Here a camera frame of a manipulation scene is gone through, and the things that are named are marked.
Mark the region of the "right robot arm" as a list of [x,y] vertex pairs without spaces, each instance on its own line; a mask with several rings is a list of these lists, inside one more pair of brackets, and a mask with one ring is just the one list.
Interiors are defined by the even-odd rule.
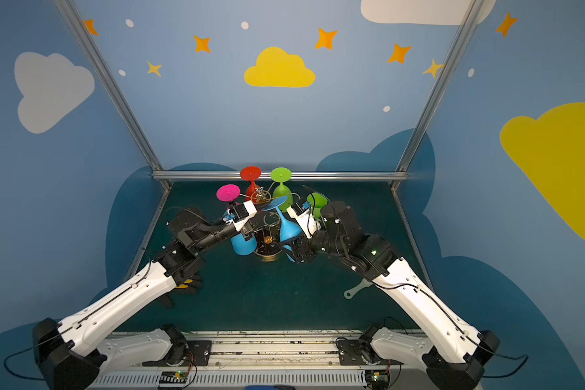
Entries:
[[319,254],[339,259],[388,295],[414,320],[422,336],[386,327],[369,328],[359,339],[367,361],[400,362],[427,374],[438,389],[478,389],[498,337],[461,319],[429,289],[401,252],[378,234],[364,232],[354,210],[342,201],[324,206],[316,219],[310,205],[281,212],[280,243],[294,263]]

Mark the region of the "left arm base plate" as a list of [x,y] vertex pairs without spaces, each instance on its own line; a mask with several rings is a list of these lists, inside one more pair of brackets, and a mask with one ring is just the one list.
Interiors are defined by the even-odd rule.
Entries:
[[205,367],[211,355],[212,341],[188,340],[174,342],[171,349],[158,361],[143,362],[143,367]]

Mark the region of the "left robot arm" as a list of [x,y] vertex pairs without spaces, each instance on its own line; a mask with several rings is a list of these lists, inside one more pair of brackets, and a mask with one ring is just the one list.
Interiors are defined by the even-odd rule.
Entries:
[[113,341],[109,335],[141,309],[195,276],[203,253],[242,232],[258,214],[251,202],[235,205],[209,222],[197,208],[168,224],[174,238],[132,278],[74,315],[47,318],[32,330],[34,359],[51,389],[85,389],[102,374],[139,363],[182,365],[186,338],[172,325]]

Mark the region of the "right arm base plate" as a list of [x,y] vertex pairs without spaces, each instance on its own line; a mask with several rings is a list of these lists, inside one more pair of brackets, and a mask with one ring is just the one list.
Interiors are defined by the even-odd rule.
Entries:
[[365,341],[350,340],[339,337],[335,340],[338,357],[342,366],[385,366],[402,362],[381,358]]

